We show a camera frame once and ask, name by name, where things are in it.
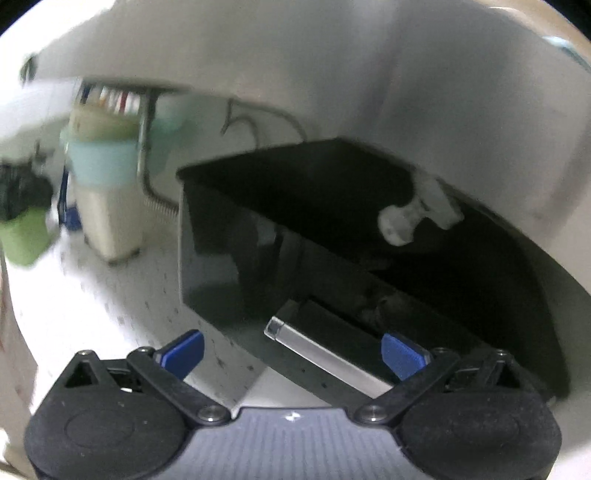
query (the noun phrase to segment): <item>gray ribbed plate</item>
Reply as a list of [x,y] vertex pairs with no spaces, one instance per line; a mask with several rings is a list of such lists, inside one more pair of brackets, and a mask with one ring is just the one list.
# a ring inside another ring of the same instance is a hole
[[245,408],[198,430],[156,480],[427,480],[391,433],[335,408]]

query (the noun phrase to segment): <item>lime green bucket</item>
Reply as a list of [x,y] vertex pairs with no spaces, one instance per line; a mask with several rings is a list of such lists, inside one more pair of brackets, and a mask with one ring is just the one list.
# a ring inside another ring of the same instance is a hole
[[0,222],[0,242],[12,263],[31,265],[51,243],[45,210],[29,208],[14,220]]

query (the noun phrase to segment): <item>silver handle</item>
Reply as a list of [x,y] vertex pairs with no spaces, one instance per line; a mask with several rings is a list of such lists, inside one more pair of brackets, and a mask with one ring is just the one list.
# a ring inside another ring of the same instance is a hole
[[368,397],[377,398],[393,387],[319,345],[278,317],[269,320],[264,332],[271,340],[286,346]]

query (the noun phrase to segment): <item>light blue bin liner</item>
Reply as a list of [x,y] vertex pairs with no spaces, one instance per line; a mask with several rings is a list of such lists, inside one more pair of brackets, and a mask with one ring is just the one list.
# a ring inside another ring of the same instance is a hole
[[[152,149],[146,166],[150,175],[164,170],[168,155],[178,137],[178,128],[154,122],[151,129]],[[68,145],[70,170],[76,183],[89,187],[121,187],[136,181],[138,169],[138,142],[123,141],[81,142],[68,140],[67,127],[62,130],[60,143]]]

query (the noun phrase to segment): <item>black trash bag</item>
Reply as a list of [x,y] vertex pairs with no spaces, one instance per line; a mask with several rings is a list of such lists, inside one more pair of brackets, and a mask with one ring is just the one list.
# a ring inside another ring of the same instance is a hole
[[0,164],[0,222],[14,220],[30,207],[49,210],[53,186],[31,164]]

